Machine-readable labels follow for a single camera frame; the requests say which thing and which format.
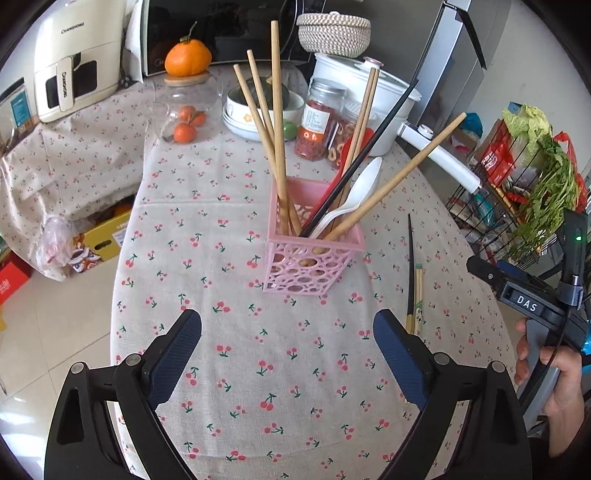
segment tile floor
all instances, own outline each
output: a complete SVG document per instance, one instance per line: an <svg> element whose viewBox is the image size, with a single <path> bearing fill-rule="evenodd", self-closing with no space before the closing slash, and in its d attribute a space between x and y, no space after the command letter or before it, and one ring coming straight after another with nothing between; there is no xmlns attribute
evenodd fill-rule
<svg viewBox="0 0 591 480"><path fill-rule="evenodd" d="M0 433L35 480L43 478L47 434L68 369L78 360L109 365L116 269L114 258L65 283L36 273L2 306L0 378L7 395L0 390Z"/></svg>

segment cable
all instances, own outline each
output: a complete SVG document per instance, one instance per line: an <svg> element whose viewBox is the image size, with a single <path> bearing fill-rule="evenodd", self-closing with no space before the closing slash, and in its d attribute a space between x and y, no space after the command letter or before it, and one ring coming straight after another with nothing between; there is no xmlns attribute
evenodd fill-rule
<svg viewBox="0 0 591 480"><path fill-rule="evenodd" d="M519 403L522 405L522 407L521 407L522 414L527 411L528 407L531 404L531 401L533 400L533 397L535 397L535 395L538 393L538 390L540 389L541 384L544 381L544 379L548 373L548 370L550 369L550 365L554 361L554 357L556 357L556 353L558 352L558 347L562 344L562 340L564 339L564 332L566 331L566 325L567 325L569 318L573 312L574 312L574 307L569 305L568 309L566 310L566 315L565 315L564 320L562 322L562 326L560 328L560 335L558 336L558 342L556 343L556 346L554 347L554 351L552 352L552 355L550 355L550 360L548 360L548 363L544 365L544 369L542 370L541 375L536 379L533 387L528 392L524 401L521 401L521 399L519 399Z"/></svg>

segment gripper handle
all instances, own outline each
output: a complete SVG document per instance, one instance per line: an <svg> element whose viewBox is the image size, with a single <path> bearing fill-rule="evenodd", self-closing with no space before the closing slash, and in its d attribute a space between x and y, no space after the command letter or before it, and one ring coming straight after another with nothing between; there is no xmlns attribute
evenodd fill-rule
<svg viewBox="0 0 591 480"><path fill-rule="evenodd" d="M521 400L525 398L526 395L528 395L528 392L532 388L532 383L535 382L535 379L539 377L545 368L545 365L540 362L540 350L543 346L546 346L548 333L549 330L541 323L538 323L532 319L527 320L526 336L527 342L530 346L530 354L527 357L527 364L530 368L530 377L527 379L527 382L522 384L517 389L517 398L519 399L520 404ZM533 400L523 414L523 420L527 430L536 424L538 415L541 413L544 405L546 405L552 390L554 390L554 387L556 386L559 374L560 370L556 367L550 367L548 369L548 372L542 380L540 389L537 391Z"/></svg>

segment tablecloth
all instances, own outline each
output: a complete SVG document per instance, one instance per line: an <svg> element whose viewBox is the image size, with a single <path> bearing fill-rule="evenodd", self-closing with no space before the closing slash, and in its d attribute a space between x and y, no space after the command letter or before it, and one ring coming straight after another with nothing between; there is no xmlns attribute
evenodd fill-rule
<svg viewBox="0 0 591 480"><path fill-rule="evenodd" d="M382 182L408 161L395 145ZM328 180L287 144L288 174ZM156 142L119 259L111 357L118 364L166 333L184 309L203 336L157 414L198 479L379 477L418 410L407 404L372 334L375 313L406 314L407 214L424 268L422 337L458 363L515 355L488 287L466 271L470 249L415 170L363 218L366 251L318 297L262 292L271 176L260 144L221 129L191 147ZM456 409L431 474L441 474L466 405ZM124 419L131 471L145 477Z"/></svg>
<svg viewBox="0 0 591 480"><path fill-rule="evenodd" d="M224 94L237 85L232 66L209 69ZM261 74L269 67L261 65ZM305 95L304 77L284 67L284 83ZM35 257L47 219L84 219L134 194L142 179L150 106L165 97L164 75L119 90L107 99L50 124L38 124L0 161L0 235L45 276L64 270Z"/></svg>

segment cabbage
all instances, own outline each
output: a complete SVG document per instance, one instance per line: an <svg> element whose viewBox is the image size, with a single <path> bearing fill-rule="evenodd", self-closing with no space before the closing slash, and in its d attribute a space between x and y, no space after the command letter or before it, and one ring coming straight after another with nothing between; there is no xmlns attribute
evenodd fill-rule
<svg viewBox="0 0 591 480"><path fill-rule="evenodd" d="M538 166L544 157L538 142L545 135L552 136L552 125L542 110L523 105L517 115L503 108L502 117L514 142L511 154L518 167Z"/></svg>

